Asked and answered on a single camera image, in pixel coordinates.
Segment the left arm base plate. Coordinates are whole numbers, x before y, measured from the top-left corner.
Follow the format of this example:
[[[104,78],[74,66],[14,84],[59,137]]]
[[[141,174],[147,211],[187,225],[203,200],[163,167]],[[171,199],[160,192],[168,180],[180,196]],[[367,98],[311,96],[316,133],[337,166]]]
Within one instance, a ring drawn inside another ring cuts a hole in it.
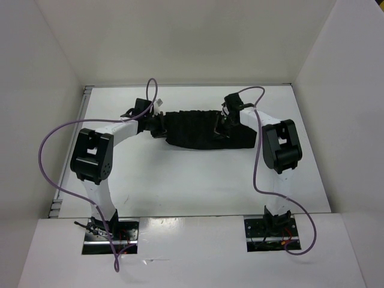
[[[92,225],[88,219],[86,224],[74,221],[74,224],[85,229],[83,255],[112,254],[110,242],[104,229]],[[113,246],[117,253],[136,254],[139,238],[139,219],[121,218],[114,232],[110,232]]]

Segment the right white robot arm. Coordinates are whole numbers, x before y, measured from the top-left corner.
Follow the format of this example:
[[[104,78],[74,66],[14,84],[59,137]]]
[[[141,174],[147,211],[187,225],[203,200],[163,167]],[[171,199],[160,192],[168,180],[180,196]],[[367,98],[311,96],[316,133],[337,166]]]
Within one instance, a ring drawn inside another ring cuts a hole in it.
[[[290,220],[292,176],[302,159],[296,125],[291,119],[278,119],[255,109],[251,103],[243,103],[238,93],[226,96],[222,107],[215,128],[217,133],[228,136],[231,128],[241,124],[257,133],[256,160],[263,160],[273,179],[273,190],[263,193],[268,196],[263,229],[270,236],[278,235]]]

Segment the black pleated skirt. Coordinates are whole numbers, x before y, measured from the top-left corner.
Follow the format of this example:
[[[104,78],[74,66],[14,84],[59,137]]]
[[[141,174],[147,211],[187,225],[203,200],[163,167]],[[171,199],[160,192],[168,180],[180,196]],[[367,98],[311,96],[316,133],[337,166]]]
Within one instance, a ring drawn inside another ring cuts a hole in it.
[[[220,134],[217,131],[219,122],[216,110],[167,112],[164,115],[165,140],[173,146],[202,151],[255,146],[257,133],[253,129],[239,124]]]

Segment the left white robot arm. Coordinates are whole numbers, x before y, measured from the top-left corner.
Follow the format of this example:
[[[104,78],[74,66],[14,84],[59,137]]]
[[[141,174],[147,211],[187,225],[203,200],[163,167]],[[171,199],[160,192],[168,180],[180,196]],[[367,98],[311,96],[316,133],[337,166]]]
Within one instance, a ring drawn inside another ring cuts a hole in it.
[[[70,169],[81,181],[86,196],[91,201],[91,224],[89,230],[97,230],[103,238],[111,240],[118,236],[121,225],[118,211],[112,202],[108,177],[112,172],[114,147],[129,137],[161,126],[157,121],[163,116],[161,100],[151,102],[138,98],[135,106],[121,116],[121,120],[92,130],[79,131]]]

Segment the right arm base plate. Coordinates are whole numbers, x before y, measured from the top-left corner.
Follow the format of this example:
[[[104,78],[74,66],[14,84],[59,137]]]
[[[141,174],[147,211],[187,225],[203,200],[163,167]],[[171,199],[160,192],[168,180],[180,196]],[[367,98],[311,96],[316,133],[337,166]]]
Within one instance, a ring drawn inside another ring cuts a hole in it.
[[[293,217],[285,219],[274,227],[262,216],[244,218],[247,251],[283,251],[287,244],[289,250],[300,250],[301,244],[296,221]]]

